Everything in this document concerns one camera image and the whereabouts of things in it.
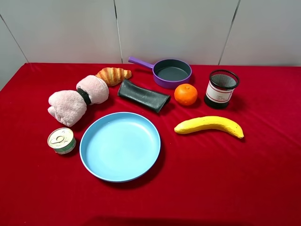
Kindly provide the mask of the purple toy frying pan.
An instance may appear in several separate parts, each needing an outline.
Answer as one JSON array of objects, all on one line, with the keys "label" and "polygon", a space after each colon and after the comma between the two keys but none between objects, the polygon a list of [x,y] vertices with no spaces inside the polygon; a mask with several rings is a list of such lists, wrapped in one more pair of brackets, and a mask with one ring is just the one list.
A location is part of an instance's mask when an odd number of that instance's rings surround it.
[{"label": "purple toy frying pan", "polygon": [[192,75],[191,66],[178,59],[164,59],[150,64],[130,56],[128,62],[151,69],[156,84],[166,89],[175,89],[181,84],[188,83]]}]

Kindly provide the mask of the orange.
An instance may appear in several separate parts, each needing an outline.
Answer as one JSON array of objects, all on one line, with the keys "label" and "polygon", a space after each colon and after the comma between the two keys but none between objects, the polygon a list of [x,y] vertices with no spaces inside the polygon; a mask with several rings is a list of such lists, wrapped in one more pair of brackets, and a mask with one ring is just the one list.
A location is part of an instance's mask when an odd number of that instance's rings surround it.
[{"label": "orange", "polygon": [[174,98],[181,105],[192,105],[196,102],[197,97],[197,89],[187,83],[179,85],[174,91]]}]

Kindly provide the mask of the pink towel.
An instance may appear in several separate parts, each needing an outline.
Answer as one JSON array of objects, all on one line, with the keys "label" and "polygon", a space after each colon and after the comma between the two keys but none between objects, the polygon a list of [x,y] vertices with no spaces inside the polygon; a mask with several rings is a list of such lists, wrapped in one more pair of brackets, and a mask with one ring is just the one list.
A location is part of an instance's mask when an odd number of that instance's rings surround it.
[{"label": "pink towel", "polygon": [[109,88],[104,80],[89,75],[80,80],[75,90],[62,90],[53,93],[48,103],[48,112],[61,124],[71,127],[87,110],[87,106],[101,104],[109,97]]}]

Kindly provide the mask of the black mesh pen holder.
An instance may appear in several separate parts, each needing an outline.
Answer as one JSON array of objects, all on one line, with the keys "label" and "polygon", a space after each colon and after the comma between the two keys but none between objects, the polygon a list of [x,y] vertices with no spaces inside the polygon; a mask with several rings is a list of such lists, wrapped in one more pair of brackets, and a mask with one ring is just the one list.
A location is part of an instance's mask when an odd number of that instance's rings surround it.
[{"label": "black mesh pen holder", "polygon": [[214,109],[226,108],[238,85],[239,77],[233,72],[222,69],[212,71],[204,96],[205,104]]}]

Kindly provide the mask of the small tin can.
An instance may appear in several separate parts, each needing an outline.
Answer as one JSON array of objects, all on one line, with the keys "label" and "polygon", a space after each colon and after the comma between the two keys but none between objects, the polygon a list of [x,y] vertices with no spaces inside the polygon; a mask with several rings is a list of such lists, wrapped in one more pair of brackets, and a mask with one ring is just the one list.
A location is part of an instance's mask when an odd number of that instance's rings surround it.
[{"label": "small tin can", "polygon": [[73,131],[69,128],[59,128],[48,136],[48,146],[57,154],[67,154],[76,146]]}]

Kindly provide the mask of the croissant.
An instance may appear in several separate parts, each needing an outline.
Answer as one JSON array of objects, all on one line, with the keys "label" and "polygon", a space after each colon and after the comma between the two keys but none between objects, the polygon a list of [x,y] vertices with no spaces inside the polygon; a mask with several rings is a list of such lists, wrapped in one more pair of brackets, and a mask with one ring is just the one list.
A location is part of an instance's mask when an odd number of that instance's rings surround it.
[{"label": "croissant", "polygon": [[123,80],[131,78],[131,76],[132,72],[130,70],[116,67],[103,68],[96,74],[96,77],[102,79],[108,87],[116,86]]}]

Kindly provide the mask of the red tablecloth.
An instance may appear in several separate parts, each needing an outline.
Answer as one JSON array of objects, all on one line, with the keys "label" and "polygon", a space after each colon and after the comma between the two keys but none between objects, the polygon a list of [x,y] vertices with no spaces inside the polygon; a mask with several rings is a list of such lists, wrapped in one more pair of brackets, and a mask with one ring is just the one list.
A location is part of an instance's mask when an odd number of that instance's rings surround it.
[{"label": "red tablecloth", "polygon": [[[198,99],[174,99],[155,113],[117,95],[88,107],[72,128],[77,140],[114,112],[148,118],[161,136],[156,164],[127,183],[90,174],[79,150],[59,155],[47,144],[61,127],[48,98],[74,89],[101,64],[24,64],[0,92],[0,223],[3,226],[298,226],[301,223],[301,69],[227,66],[240,78],[229,106],[208,107],[214,65],[194,65]],[[243,130],[240,139],[207,129],[178,134],[197,117],[220,116]]]}]

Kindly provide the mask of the yellow banana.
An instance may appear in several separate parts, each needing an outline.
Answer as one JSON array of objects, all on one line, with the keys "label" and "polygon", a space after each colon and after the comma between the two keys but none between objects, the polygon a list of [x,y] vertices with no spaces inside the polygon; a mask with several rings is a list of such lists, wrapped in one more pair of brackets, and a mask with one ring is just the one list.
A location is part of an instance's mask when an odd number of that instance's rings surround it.
[{"label": "yellow banana", "polygon": [[240,125],[233,120],[220,116],[204,116],[186,120],[179,123],[174,131],[178,134],[189,134],[207,129],[216,129],[240,139],[244,138]]}]

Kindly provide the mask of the blue plate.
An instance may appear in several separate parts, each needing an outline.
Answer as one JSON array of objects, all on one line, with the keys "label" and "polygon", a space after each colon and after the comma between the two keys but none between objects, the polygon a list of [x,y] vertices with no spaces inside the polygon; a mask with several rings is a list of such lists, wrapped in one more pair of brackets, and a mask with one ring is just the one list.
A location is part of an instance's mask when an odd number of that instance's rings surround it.
[{"label": "blue plate", "polygon": [[95,177],[113,183],[145,174],[155,164],[160,149],[155,125],[131,112],[111,113],[96,120],[79,145],[84,167]]}]

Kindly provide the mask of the black leather pouch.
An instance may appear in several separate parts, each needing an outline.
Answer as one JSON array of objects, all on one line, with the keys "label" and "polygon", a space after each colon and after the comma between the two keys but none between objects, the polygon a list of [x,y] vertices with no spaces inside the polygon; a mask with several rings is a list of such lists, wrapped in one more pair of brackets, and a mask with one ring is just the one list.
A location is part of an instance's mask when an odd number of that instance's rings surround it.
[{"label": "black leather pouch", "polygon": [[170,95],[141,88],[128,79],[122,81],[118,90],[118,96],[137,102],[156,113],[159,113],[171,99]]}]

